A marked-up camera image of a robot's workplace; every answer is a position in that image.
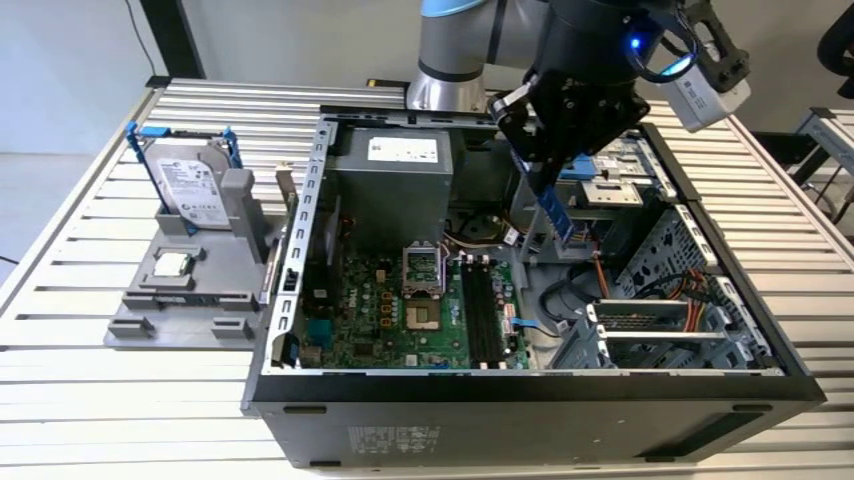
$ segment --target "motherboard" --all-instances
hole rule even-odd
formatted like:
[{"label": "motherboard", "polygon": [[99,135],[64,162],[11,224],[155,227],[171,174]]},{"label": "motherboard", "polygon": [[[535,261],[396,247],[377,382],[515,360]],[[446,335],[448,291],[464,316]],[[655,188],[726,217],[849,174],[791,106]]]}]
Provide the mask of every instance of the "motherboard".
[{"label": "motherboard", "polygon": [[[435,275],[442,295],[404,288]],[[511,326],[518,305],[507,263],[470,256],[434,261],[423,252],[351,254],[340,292],[335,318],[308,319],[303,367],[527,368],[524,334]]]}]

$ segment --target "side panel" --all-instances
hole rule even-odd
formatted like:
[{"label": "side panel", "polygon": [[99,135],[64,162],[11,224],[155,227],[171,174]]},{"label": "side panel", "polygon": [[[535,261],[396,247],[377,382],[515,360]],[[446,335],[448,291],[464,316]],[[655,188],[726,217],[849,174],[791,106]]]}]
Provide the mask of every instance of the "side panel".
[{"label": "side panel", "polygon": [[672,453],[698,461],[799,411],[796,402],[724,401],[257,407],[297,467],[642,463]]}]

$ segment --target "slatted table surface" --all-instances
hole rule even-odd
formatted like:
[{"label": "slatted table surface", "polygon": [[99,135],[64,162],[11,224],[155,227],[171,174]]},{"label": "slatted table surface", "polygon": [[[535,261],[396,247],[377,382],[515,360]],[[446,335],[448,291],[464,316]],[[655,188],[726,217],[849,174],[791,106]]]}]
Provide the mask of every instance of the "slatted table surface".
[{"label": "slatted table surface", "polygon": [[[395,89],[175,80],[128,119],[240,137],[253,194],[280,212],[280,162],[304,167],[320,104],[398,107]],[[156,231],[153,188],[120,132],[0,289],[0,478],[854,478],[854,254],[736,120],[698,134],[648,116],[695,182],[829,402],[698,465],[293,471],[239,400],[248,352],[101,347]]]}]

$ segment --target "blue led light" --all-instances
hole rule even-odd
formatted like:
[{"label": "blue led light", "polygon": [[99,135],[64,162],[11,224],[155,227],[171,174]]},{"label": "blue led light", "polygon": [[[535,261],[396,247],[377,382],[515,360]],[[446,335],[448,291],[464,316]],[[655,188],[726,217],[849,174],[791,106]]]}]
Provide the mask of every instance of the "blue led light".
[{"label": "blue led light", "polygon": [[691,54],[688,53],[684,57],[676,60],[676,62],[662,71],[662,75],[675,75],[682,70],[684,70],[690,62],[691,62]]}]

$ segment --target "white label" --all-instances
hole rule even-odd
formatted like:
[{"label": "white label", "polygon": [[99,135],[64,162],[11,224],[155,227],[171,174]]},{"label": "white label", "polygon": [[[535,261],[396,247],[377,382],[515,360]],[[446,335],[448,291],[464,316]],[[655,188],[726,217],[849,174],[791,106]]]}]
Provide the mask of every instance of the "white label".
[{"label": "white label", "polygon": [[438,426],[347,427],[349,448],[360,454],[432,453],[439,443]]},{"label": "white label", "polygon": [[160,303],[187,303],[184,297],[155,297],[155,302]]},{"label": "white label", "polygon": [[432,138],[373,137],[368,142],[368,160],[439,163],[436,140]]},{"label": "white label", "polygon": [[619,170],[619,162],[608,156],[596,157],[595,163],[598,164],[600,170],[611,168]]},{"label": "white label", "polygon": [[519,232],[515,228],[510,227],[507,230],[507,234],[504,235],[504,243],[511,247],[516,244],[516,240],[519,239]]},{"label": "white label", "polygon": [[227,227],[228,214],[211,167],[199,160],[164,158],[157,162],[177,213],[197,227]]}]

